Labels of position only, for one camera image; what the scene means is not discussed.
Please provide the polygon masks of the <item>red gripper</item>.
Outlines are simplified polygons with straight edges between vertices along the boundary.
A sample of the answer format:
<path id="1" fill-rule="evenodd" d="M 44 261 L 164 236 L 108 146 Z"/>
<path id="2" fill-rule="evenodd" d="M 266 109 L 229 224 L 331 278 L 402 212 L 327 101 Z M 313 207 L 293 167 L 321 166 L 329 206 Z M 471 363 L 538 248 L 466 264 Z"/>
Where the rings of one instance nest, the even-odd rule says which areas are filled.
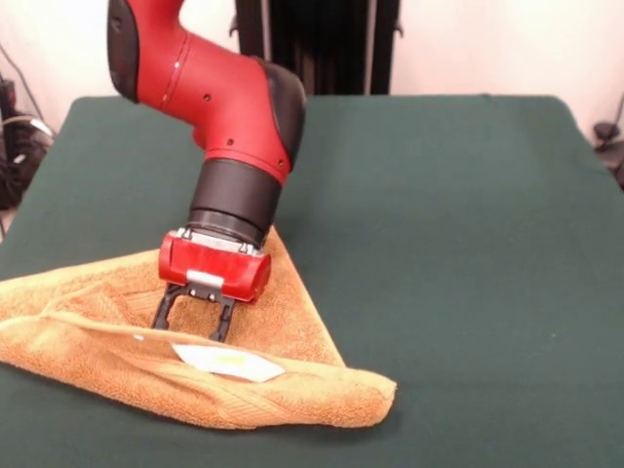
<path id="1" fill-rule="evenodd" d="M 220 293 L 218 323 L 209 339 L 225 341 L 236 300 L 258 299 L 271 273 L 271 257 L 254 246 L 227 241 L 196 231 L 171 231 L 160 247 L 158 273 L 166 285 L 151 328 L 167 330 L 176 300 L 187 295 L 188 287 L 204 287 Z"/>

